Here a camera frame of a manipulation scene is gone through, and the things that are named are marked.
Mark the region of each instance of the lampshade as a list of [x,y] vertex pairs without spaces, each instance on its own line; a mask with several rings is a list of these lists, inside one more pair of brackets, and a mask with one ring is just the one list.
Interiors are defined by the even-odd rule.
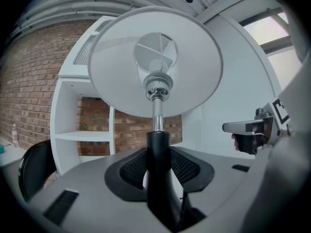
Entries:
[[154,83],[169,90],[163,116],[171,117],[210,98],[222,73],[221,52],[208,29],[166,7],[136,9],[111,21],[96,36],[88,58],[88,74],[101,98],[139,117],[153,117],[146,96]]

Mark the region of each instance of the metal rod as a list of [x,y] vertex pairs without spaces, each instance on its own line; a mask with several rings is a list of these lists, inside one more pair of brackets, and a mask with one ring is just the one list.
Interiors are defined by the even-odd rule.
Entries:
[[153,131],[163,131],[162,99],[153,100]]

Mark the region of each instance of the black chair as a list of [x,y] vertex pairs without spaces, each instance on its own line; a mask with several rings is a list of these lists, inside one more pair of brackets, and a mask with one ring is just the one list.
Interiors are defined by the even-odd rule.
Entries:
[[18,184],[24,199],[29,201],[55,171],[50,140],[30,147],[21,159],[18,169]]

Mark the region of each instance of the white desk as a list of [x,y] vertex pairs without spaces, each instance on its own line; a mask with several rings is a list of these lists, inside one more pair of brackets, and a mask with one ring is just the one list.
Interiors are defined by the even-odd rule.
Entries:
[[25,149],[22,149],[20,147],[15,148],[13,143],[9,142],[1,136],[0,143],[4,145],[4,153],[0,154],[0,167],[4,167],[15,161],[20,160],[26,152]]

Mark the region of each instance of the bottle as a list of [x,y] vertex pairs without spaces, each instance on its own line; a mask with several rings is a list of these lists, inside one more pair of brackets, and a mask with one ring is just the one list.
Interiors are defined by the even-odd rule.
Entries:
[[18,138],[17,138],[16,124],[13,124],[12,139],[13,139],[14,147],[17,148],[18,147]]

